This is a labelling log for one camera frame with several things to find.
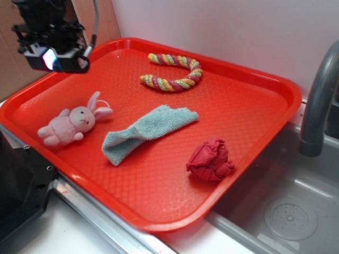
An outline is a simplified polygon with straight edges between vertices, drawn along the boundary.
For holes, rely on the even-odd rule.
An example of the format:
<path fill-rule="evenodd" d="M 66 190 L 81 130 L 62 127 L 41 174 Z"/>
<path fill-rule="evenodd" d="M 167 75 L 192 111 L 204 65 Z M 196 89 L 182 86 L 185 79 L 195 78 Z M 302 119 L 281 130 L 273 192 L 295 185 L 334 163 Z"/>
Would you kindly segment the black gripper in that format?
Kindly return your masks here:
<path fill-rule="evenodd" d="M 79 49 L 78 34 L 84 27 L 76 20 L 66 21 L 65 1 L 12 1 L 23 24 L 12 26 L 18 37 L 18 52 L 33 53 L 33 46 L 53 48 L 58 54 Z"/>

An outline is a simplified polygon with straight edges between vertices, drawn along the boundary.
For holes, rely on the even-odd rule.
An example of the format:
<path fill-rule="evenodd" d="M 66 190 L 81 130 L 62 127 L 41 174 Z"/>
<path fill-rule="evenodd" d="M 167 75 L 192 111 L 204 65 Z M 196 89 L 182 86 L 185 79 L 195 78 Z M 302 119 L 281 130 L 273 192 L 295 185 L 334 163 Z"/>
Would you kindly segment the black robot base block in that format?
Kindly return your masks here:
<path fill-rule="evenodd" d="M 35 149 L 13 148 L 1 134 L 1 244 L 46 211 L 56 173 Z"/>

